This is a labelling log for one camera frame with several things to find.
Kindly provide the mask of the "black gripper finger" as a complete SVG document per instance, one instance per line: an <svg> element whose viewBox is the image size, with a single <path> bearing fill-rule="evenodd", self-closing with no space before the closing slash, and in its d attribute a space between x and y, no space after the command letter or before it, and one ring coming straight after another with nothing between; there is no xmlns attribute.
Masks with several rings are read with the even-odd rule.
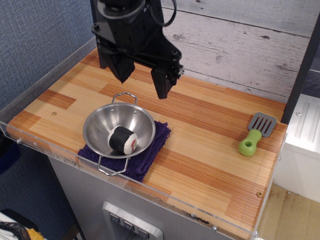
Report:
<svg viewBox="0 0 320 240"><path fill-rule="evenodd" d="M117 47L98 45L99 64L102 69L108 67L113 75L124 83L135 70L134 61L122 53Z"/></svg>
<svg viewBox="0 0 320 240"><path fill-rule="evenodd" d="M157 66L151 70L151 76L158 98L166 99L171 88L177 84L176 69Z"/></svg>

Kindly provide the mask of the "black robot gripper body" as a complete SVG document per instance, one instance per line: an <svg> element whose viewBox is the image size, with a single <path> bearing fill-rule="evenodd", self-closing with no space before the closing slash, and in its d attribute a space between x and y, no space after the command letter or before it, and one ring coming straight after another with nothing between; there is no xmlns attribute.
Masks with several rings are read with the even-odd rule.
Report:
<svg viewBox="0 0 320 240"><path fill-rule="evenodd" d="M159 0L97 0L96 6L99 22L91 31L98 37L98 45L120 49L134 64L174 68L181 77L182 53L163 33L163 28L173 23L175 11L165 21Z"/></svg>

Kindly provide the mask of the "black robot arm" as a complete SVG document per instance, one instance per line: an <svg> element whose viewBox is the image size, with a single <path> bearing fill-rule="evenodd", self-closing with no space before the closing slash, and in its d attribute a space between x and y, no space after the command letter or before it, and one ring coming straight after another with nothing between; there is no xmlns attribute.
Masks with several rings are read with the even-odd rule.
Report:
<svg viewBox="0 0 320 240"><path fill-rule="evenodd" d="M159 99L165 99L184 73L182 53L165 37L163 28L172 24L163 17L159 0L94 0L94 23L101 67L109 67L124 83L135 63L151 69Z"/></svg>

